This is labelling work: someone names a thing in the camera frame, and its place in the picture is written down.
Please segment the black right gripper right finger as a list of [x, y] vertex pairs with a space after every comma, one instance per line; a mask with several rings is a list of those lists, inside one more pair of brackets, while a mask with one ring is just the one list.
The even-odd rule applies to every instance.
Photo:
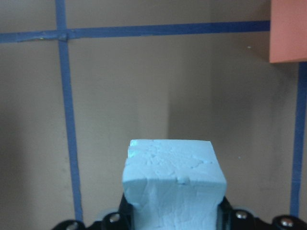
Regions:
[[230, 216], [232, 206], [224, 196], [217, 208], [217, 230], [228, 230], [230, 227]]

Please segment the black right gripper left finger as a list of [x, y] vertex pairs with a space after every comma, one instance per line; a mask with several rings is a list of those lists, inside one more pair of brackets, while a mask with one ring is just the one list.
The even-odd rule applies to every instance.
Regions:
[[128, 203], [124, 194], [122, 195], [119, 205], [120, 219], [126, 230], [132, 229], [132, 205]]

